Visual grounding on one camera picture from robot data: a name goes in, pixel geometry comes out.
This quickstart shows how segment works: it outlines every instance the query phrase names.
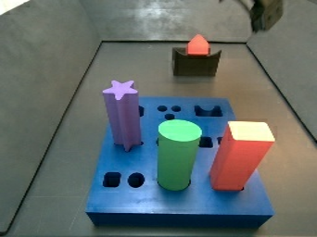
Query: blue block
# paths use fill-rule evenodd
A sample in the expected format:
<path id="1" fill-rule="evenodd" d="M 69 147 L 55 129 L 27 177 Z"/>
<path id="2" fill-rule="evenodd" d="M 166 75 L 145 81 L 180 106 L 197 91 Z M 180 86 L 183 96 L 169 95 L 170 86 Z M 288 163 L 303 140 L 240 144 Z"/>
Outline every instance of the blue block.
<path id="1" fill-rule="evenodd" d="M 275 210 L 259 172 L 240 192 L 215 191 L 211 186 L 209 170 L 219 141 L 227 122 L 236 120 L 228 100 L 142 97 L 141 107 L 144 145 L 126 152 L 114 144 L 108 128 L 86 209 L 94 225 L 260 227 Z M 166 118 L 189 120 L 204 131 L 192 184 L 180 192 L 165 190 L 157 180 L 158 127 Z"/>

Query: green block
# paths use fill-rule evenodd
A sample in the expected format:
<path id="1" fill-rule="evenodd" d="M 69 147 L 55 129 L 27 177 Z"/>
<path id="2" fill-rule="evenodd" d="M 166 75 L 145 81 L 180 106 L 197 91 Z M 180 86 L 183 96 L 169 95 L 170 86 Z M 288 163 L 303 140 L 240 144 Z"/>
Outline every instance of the green block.
<path id="1" fill-rule="evenodd" d="M 168 120 L 158 126 L 158 184 L 168 190 L 188 188 L 203 130 L 187 120 Z"/>

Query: purple star prism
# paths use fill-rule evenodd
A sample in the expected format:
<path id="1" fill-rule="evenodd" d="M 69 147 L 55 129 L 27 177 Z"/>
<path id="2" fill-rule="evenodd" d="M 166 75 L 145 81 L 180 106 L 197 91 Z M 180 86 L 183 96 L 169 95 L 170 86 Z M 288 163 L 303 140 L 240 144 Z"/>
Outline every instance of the purple star prism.
<path id="1" fill-rule="evenodd" d="M 125 150 L 130 151 L 134 145 L 142 144 L 140 94 L 134 89 L 134 81 L 112 81 L 112 84 L 104 96 L 114 143 L 122 144 Z"/>

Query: circular hole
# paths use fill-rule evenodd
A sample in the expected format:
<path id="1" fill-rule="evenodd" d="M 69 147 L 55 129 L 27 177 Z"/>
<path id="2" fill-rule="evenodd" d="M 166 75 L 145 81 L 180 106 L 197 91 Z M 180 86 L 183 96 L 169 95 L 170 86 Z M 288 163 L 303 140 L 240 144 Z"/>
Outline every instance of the circular hole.
<path id="1" fill-rule="evenodd" d="M 175 110 L 175 112 L 180 112 L 181 111 L 181 107 L 180 106 L 173 106 L 173 110 Z"/>
<path id="2" fill-rule="evenodd" d="M 166 107 L 166 106 L 160 106 L 160 107 L 158 107 L 158 111 L 165 112 L 166 110 L 168 110 L 168 107 Z"/>
<path id="3" fill-rule="evenodd" d="M 128 182 L 129 182 L 129 185 L 130 185 L 133 188 L 140 188 L 140 187 L 142 187 L 144 182 L 145 182 L 144 175 L 142 175 L 141 173 L 133 173 L 133 174 L 129 176 Z"/>
<path id="4" fill-rule="evenodd" d="M 187 190 L 187 189 L 191 187 L 191 185 L 192 185 L 192 180 L 191 180 L 189 185 L 187 186 L 187 188 L 185 188 L 184 190 Z"/>
<path id="5" fill-rule="evenodd" d="M 166 114 L 165 115 L 166 120 L 173 120 L 176 118 L 175 114 Z"/>

